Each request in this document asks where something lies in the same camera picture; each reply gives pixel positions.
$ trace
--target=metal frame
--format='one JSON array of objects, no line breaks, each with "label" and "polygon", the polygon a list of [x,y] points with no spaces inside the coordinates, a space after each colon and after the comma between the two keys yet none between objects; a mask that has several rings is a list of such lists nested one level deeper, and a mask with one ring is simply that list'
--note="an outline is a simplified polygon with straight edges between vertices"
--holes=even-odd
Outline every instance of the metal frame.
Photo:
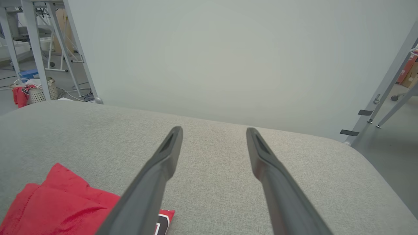
[{"label": "metal frame", "polygon": [[[412,26],[408,36],[406,37],[403,45],[401,46],[398,54],[390,65],[388,71],[386,72],[385,77],[380,83],[379,87],[376,89],[372,99],[367,104],[364,110],[373,110],[371,116],[360,116],[356,125],[353,127],[354,132],[361,132],[367,125],[367,123],[372,123],[380,107],[386,100],[389,92],[395,85],[396,80],[398,79],[402,69],[406,65],[406,62],[409,59],[409,51],[411,48],[418,43],[418,21]],[[352,145],[356,140],[356,136],[348,136],[344,143]]]},{"label": "metal frame", "polygon": [[54,40],[54,34],[56,34],[56,33],[55,33],[54,28],[51,27],[50,24],[48,24],[38,12],[36,12],[36,14],[43,21],[43,23],[46,26],[48,26],[48,28],[51,30],[51,41],[49,42],[49,53],[48,53],[48,67],[45,70],[68,72],[68,70],[62,69],[62,64],[63,64],[63,61],[64,61],[63,60],[64,57],[63,57],[63,54],[62,53],[60,54],[60,56],[61,56],[61,66],[60,66],[60,69],[51,69],[52,43],[53,43],[53,40]]},{"label": "metal frame", "polygon": [[[33,3],[35,8],[46,8],[45,3],[42,1],[33,1],[33,0],[32,1],[29,0],[29,1]],[[60,0],[52,0],[52,1],[54,2],[54,5],[57,8],[65,8],[62,1]],[[22,7],[22,2],[21,0],[1,0],[0,6],[4,8],[18,8],[18,7]]]},{"label": "metal frame", "polygon": [[91,76],[90,70],[87,66],[87,58],[84,56],[83,48],[82,48],[82,45],[80,43],[80,39],[78,37],[77,28],[76,28],[75,23],[74,23],[74,19],[73,19],[73,15],[71,13],[70,5],[68,3],[68,0],[63,0],[63,2],[64,2],[64,5],[65,5],[65,11],[67,13],[68,21],[70,22],[71,31],[73,33],[74,40],[76,41],[76,45],[78,45],[78,47],[77,47],[78,53],[80,54],[82,60],[84,61],[83,67],[84,67],[84,70],[86,72],[86,76],[87,76],[87,80],[89,81],[90,88],[92,89],[94,99],[95,99],[96,103],[103,104],[103,101],[97,96],[96,88],[94,87],[92,76]]},{"label": "metal frame", "polygon": [[[67,29],[67,25],[68,25],[68,20],[69,18],[68,18],[68,16],[66,17],[66,21],[65,21],[65,29]],[[79,49],[78,49],[78,47],[77,47],[77,45],[75,45],[74,43],[73,43],[73,41],[71,41],[71,39],[67,36],[67,35],[65,35],[65,37],[67,38],[67,40],[71,43],[71,45],[73,45],[73,47],[78,51]],[[69,50],[68,48],[67,48],[67,50],[68,50],[68,52],[71,54],[71,56],[72,57],[74,57],[75,59],[73,59],[73,60],[71,60],[71,62],[73,62],[73,63],[84,63],[84,60],[83,60],[83,56],[80,54],[80,59],[81,60],[78,60],[77,59],[77,57],[74,55],[74,53],[72,53],[71,52],[71,50]]]},{"label": "metal frame", "polygon": [[43,94],[45,95],[46,100],[51,100],[51,95],[49,94],[48,81],[46,79],[45,67],[43,66],[42,52],[41,52],[41,42],[39,39],[38,24],[36,22],[35,7],[33,2],[29,0],[21,0],[23,14],[26,19],[29,40],[32,45],[33,57],[35,59],[36,68],[38,69],[39,79],[41,80],[43,89]]},{"label": "metal frame", "polygon": [[7,11],[6,8],[0,7],[0,23],[3,28],[3,33],[6,39],[7,48],[9,50],[10,58],[12,59],[13,66],[15,67],[16,75],[19,77],[20,68],[19,68],[19,61],[16,54],[15,43],[13,42],[13,37],[10,32],[9,27],[9,20],[7,19]]},{"label": "metal frame", "polygon": [[80,92],[78,81],[74,77],[73,66],[70,62],[70,57],[68,55],[68,50],[67,50],[67,47],[66,47],[65,42],[64,42],[65,37],[63,36],[63,34],[62,34],[62,32],[59,28],[59,25],[58,25],[58,19],[57,19],[56,14],[55,14],[55,10],[57,9],[57,7],[50,2],[46,2],[45,4],[48,8],[48,12],[50,12],[49,15],[52,18],[52,25],[54,26],[55,35],[57,36],[59,45],[61,46],[62,54],[64,55],[65,61],[66,61],[67,66],[68,66],[68,70],[70,71],[70,74],[71,74],[71,78],[73,79],[73,82],[74,82],[74,85],[77,89],[79,97],[83,97],[84,95],[82,95],[81,92]]},{"label": "metal frame", "polygon": [[376,126],[377,128],[382,128],[382,125],[389,120],[390,117],[392,117],[392,115],[395,114],[396,111],[398,111],[400,109],[400,107],[402,107],[412,96],[417,96],[418,95],[418,86],[417,84],[415,84],[406,94],[404,97],[402,97],[402,99],[400,99],[395,106],[393,106],[393,108],[382,118],[382,120],[378,123],[378,125]]}]

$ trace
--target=black tape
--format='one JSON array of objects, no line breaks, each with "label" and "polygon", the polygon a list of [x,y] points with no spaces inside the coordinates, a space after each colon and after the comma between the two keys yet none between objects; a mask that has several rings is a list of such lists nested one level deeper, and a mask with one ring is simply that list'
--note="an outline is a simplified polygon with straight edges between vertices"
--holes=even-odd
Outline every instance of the black tape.
[{"label": "black tape", "polygon": [[355,132],[352,130],[341,130],[340,134],[343,135],[351,135],[351,136],[358,136],[360,132]]},{"label": "black tape", "polygon": [[370,115],[372,115],[372,113],[373,113],[373,110],[362,110],[362,109],[360,109],[360,111],[359,111],[359,115],[363,115],[363,116],[370,116]]}]

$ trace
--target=office chair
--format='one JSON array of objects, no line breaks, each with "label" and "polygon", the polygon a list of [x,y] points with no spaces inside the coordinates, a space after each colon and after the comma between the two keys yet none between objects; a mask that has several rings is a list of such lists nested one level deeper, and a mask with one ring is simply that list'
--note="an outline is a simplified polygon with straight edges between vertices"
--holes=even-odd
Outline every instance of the office chair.
[{"label": "office chair", "polygon": [[[29,46],[31,47],[30,51],[23,52],[17,55],[18,61],[22,61],[24,59],[33,57],[33,52],[32,52],[31,41],[29,40],[28,29],[26,27],[19,27],[19,20],[18,20],[19,12],[23,12],[23,11],[21,9],[8,11],[7,18],[9,21],[10,32],[12,34],[13,40],[21,41],[21,42],[28,42]],[[48,26],[38,25],[38,30],[39,30],[40,38],[51,37],[52,32],[48,28]],[[5,38],[4,33],[3,33],[3,28],[1,27],[1,25],[0,25],[0,37]],[[43,52],[42,59],[44,63],[46,63],[48,61],[48,57],[46,56],[48,53],[45,51],[42,51],[42,52]],[[10,66],[12,66],[12,68],[15,69],[13,62],[10,63]],[[55,63],[51,62],[50,67],[54,67],[54,66],[55,66]]]}]

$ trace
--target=cardboard box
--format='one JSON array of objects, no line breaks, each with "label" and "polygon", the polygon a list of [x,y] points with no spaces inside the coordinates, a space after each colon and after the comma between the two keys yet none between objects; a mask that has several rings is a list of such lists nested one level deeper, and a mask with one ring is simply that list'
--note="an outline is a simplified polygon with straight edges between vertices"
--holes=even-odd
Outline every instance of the cardboard box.
[{"label": "cardboard box", "polygon": [[409,73],[406,74],[402,85],[407,88],[413,87],[418,82],[418,62],[415,62]]},{"label": "cardboard box", "polygon": [[[58,18],[59,27],[61,31],[64,32],[65,22],[68,20],[67,12],[65,11],[65,9],[58,9],[57,11],[55,11],[55,14],[56,14],[56,17]],[[65,45],[71,52],[74,52],[74,47],[71,44],[71,42],[68,40],[69,38],[73,38],[73,33],[71,31],[71,26],[69,22],[67,25],[67,30],[65,31],[65,36],[66,36],[66,38],[64,38]],[[59,45],[58,39],[56,37],[54,37],[54,48],[55,48],[55,52],[57,53],[62,52],[61,46]]]},{"label": "cardboard box", "polygon": [[412,66],[414,65],[417,59],[418,59],[418,56],[414,56],[412,54],[409,56],[408,62],[406,63],[398,79],[396,80],[397,84],[401,84],[403,82],[403,80],[407,77],[407,74],[409,73],[409,71],[411,70]]}]

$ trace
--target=blue box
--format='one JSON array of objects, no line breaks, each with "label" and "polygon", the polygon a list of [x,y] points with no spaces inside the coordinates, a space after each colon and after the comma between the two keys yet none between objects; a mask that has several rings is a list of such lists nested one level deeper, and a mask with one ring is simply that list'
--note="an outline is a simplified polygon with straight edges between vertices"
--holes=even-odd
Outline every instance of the blue box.
[{"label": "blue box", "polygon": [[32,79],[33,76],[35,76],[37,74],[38,74],[37,69],[31,69],[31,70],[20,72],[19,76],[20,76],[20,78],[26,78],[25,80],[22,80],[22,82],[27,82],[28,79]]}]

